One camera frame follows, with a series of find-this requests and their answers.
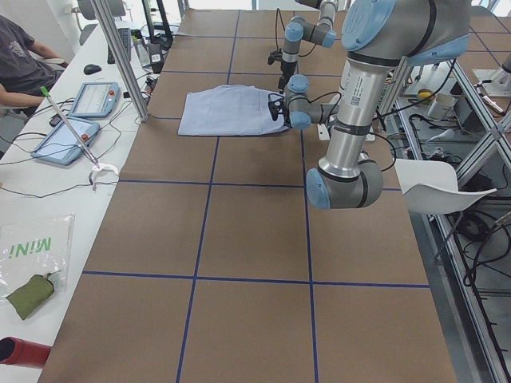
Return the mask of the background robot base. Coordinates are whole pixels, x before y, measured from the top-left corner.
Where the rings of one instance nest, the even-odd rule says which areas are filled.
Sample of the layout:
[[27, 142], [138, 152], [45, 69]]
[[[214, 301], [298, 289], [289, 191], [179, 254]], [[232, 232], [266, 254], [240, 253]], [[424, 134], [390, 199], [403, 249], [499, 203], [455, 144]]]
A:
[[474, 69], [473, 73], [489, 96], [510, 97], [510, 56], [499, 69]]

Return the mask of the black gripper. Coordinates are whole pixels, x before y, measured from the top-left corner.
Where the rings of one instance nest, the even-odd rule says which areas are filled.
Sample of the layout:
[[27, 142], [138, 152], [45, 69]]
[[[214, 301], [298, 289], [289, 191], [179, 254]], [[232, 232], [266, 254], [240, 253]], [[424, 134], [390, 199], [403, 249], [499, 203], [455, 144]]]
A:
[[295, 73], [296, 62], [282, 61], [280, 63], [280, 69], [282, 72], [282, 76], [279, 78], [278, 89], [284, 90], [285, 87], [287, 86], [288, 78], [290, 78]]

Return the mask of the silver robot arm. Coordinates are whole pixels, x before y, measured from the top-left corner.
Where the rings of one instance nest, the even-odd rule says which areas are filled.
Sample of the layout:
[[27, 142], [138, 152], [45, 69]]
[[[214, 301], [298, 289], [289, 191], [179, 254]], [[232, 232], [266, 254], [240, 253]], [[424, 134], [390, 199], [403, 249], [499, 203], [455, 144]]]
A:
[[362, 154], [387, 74], [461, 56], [469, 42], [468, 1], [357, 1], [343, 23], [346, 85], [327, 154], [307, 173], [307, 197], [319, 209], [367, 207], [383, 187], [378, 164]]
[[319, 10], [319, 19], [315, 24], [307, 22], [301, 16], [295, 16], [284, 28], [283, 48], [277, 48], [268, 57], [268, 64], [274, 61], [280, 63], [281, 76], [278, 90], [283, 93], [287, 83], [295, 74], [299, 60], [299, 49], [302, 41], [314, 45], [331, 48], [336, 39], [333, 30], [335, 15], [339, 10], [339, 2], [333, 0], [297, 1], [300, 5]]

